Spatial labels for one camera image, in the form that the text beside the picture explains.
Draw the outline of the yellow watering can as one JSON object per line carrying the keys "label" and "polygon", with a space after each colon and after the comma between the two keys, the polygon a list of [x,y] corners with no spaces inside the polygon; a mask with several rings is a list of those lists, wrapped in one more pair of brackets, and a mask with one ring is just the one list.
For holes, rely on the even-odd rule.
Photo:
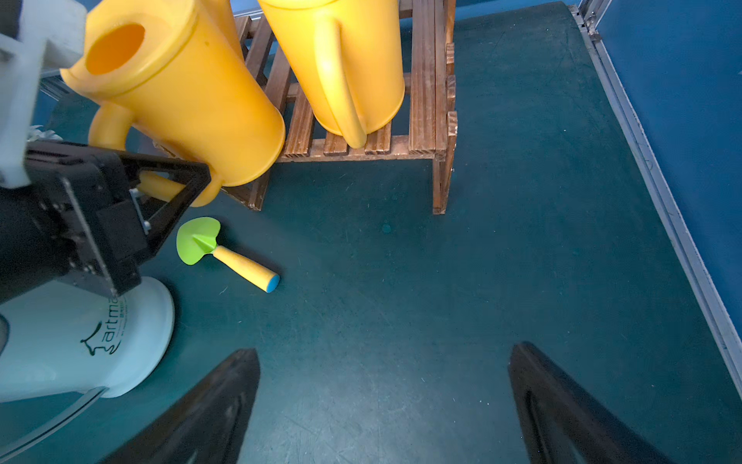
{"label": "yellow watering can", "polygon": [[90,145],[122,150],[137,130],[206,164],[199,207],[267,172],[285,141],[280,112],[245,65],[227,1],[106,0],[86,17],[83,56],[61,75],[98,105]]}
{"label": "yellow watering can", "polygon": [[395,1],[260,4],[316,119],[352,148],[402,106],[405,80]]}

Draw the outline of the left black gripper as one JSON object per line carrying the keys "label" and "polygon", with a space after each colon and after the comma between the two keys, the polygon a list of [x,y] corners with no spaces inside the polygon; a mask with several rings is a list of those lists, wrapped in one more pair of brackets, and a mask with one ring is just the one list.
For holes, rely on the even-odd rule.
{"label": "left black gripper", "polygon": [[155,255],[189,207],[212,201],[208,164],[31,142],[24,167],[50,239],[51,278],[106,298],[141,282],[137,255]]}

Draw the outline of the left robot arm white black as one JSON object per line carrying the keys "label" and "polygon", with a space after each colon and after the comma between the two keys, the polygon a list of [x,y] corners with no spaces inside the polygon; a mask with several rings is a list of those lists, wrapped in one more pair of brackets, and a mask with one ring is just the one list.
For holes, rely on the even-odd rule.
{"label": "left robot arm white black", "polygon": [[28,144],[29,185],[1,191],[1,300],[52,280],[104,297],[141,284],[210,184],[206,164],[63,141]]}

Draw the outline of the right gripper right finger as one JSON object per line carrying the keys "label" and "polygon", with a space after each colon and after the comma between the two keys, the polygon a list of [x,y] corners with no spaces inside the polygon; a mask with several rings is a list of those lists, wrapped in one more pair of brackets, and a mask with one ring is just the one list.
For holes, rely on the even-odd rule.
{"label": "right gripper right finger", "polygon": [[669,463],[530,342],[513,346],[508,374],[533,463]]}

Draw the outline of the brown wooden slatted shelf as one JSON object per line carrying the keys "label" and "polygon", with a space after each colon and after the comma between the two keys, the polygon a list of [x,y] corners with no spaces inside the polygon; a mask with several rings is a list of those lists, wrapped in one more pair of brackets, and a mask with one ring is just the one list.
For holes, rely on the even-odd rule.
{"label": "brown wooden slatted shelf", "polygon": [[314,137],[316,120],[301,85],[281,51],[268,67],[274,34],[259,13],[235,15],[243,59],[269,100],[288,118],[288,133],[278,162],[378,162],[430,160],[432,208],[448,208],[458,137],[453,1],[402,1],[400,19],[412,22],[412,67],[405,73],[405,100],[410,105],[409,131],[394,135],[392,123],[371,133],[362,148],[352,148],[339,135]]}

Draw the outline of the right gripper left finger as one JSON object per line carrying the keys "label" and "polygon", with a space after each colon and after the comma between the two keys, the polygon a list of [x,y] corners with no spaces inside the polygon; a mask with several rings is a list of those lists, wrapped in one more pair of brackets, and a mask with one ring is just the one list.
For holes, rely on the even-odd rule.
{"label": "right gripper left finger", "polygon": [[257,351],[239,349],[104,463],[236,463],[258,392]]}

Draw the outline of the pale blue watering can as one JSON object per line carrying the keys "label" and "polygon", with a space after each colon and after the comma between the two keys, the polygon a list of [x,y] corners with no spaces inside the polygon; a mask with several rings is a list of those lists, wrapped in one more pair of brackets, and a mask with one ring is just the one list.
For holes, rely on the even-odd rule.
{"label": "pale blue watering can", "polygon": [[77,392],[53,419],[5,446],[7,461],[44,441],[101,398],[123,396],[162,360],[175,305],[154,278],[119,297],[51,281],[1,306],[1,400]]}

